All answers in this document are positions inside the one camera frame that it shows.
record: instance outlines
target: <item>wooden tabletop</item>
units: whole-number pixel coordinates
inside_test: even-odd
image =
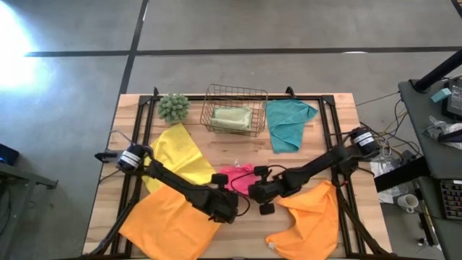
[[[354,105],[353,95],[351,93],[335,93],[332,95],[335,97],[341,131],[346,132],[358,127],[359,120]],[[113,129],[122,131],[128,137],[132,135],[138,99],[139,95],[122,95],[115,113]],[[318,109],[318,103],[316,101],[307,101],[306,103]],[[288,168],[299,167],[326,152],[321,116],[319,114],[312,121],[305,124],[305,132],[299,152],[277,155],[273,153],[267,127],[258,137],[208,132],[205,126],[199,123],[202,104],[202,101],[191,102],[190,114],[183,122],[183,125],[202,151],[204,157],[212,164],[217,172],[222,166],[233,165],[236,159],[239,160],[240,164],[280,164]],[[330,115],[328,106],[326,106],[326,108],[327,114]],[[144,122],[147,116],[147,108],[144,110],[143,119],[141,120],[142,125],[139,142],[141,142],[141,138],[143,137]],[[334,129],[330,116],[328,116],[328,118],[330,129]],[[164,130],[168,129],[168,127],[169,126],[165,124],[163,120],[159,119],[158,115],[154,112],[149,143],[153,142]],[[112,134],[108,149],[124,150],[127,146],[128,142],[125,139],[118,134]],[[104,165],[101,178],[112,173],[114,170],[114,165]],[[331,180],[331,173],[329,170],[325,170],[311,178],[309,183],[305,185],[302,190],[310,190],[323,180]],[[113,225],[117,215],[122,183],[123,174],[117,173],[104,180],[98,186],[90,226],[85,240],[84,253],[89,253],[94,249]],[[358,170],[352,175],[352,183],[359,211],[359,218],[373,238],[379,242],[385,250],[391,251],[390,241],[388,239],[372,176],[369,173]],[[143,198],[146,195],[147,190],[143,188],[141,197]],[[244,207],[244,201],[241,202],[241,207]],[[353,252],[357,252],[353,227],[349,220],[348,223],[349,237],[352,241]],[[274,214],[260,216],[258,205],[253,202],[247,214],[238,217],[231,225],[226,224],[221,226],[201,257],[280,258],[280,256],[268,248],[264,238],[267,235],[287,230],[292,226],[292,216],[285,208],[276,205],[276,212]],[[136,246],[134,246],[132,256],[146,257]],[[340,233],[338,246],[336,250],[332,252],[331,257],[345,257]]]

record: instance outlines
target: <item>green towel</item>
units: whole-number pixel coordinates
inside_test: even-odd
[[[305,123],[318,111],[299,100],[275,100],[266,106],[266,119],[273,151],[296,152],[300,149]]]
[[[250,131],[252,110],[248,106],[242,108],[215,108],[210,125],[226,129]]]

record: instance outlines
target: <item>pink cloth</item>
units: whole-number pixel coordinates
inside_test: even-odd
[[[231,181],[247,173],[253,173],[253,165],[247,164],[243,167],[221,168],[219,169],[219,172],[228,175],[228,184],[226,185],[226,188],[232,191],[233,188],[231,187]],[[232,186],[236,191],[248,195],[248,186],[254,184],[255,181],[257,181],[257,176],[249,174],[245,177],[239,178],[236,181],[234,181],[232,183]]]

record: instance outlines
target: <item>orange cloth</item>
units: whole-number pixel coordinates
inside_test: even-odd
[[[197,259],[220,224],[162,185],[131,211],[119,233],[151,259]]]
[[[266,238],[269,248],[288,259],[324,260],[337,247],[339,210],[336,188],[324,181],[312,190],[278,202],[287,207],[295,225]]]

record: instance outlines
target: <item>black stripe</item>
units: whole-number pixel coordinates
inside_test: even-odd
[[[413,53],[459,51],[462,46],[443,47],[379,47],[379,48],[242,48],[242,49],[191,49],[137,51],[137,56],[190,56],[190,55],[257,55],[257,54],[310,54],[346,53]]]
[[[98,57],[128,56],[130,51],[31,51],[24,57]]]
[[[457,13],[459,13],[459,15],[460,15],[461,18],[462,18],[462,6],[461,6],[461,4],[459,4],[459,3],[457,2],[457,0],[450,0],[450,1],[453,2],[453,5],[454,5],[454,7],[456,8]]]
[[[147,4],[149,0],[143,0],[141,3],[141,9],[139,10],[138,21],[136,22],[135,33],[133,35],[133,40],[131,41],[130,54],[127,58],[127,64],[125,65],[125,70],[123,71],[121,88],[119,89],[120,94],[126,94],[128,83],[130,82],[131,70],[133,69],[133,64],[136,57],[136,49],[138,48],[139,39],[141,37],[141,30],[143,29],[144,15],[147,10]]]

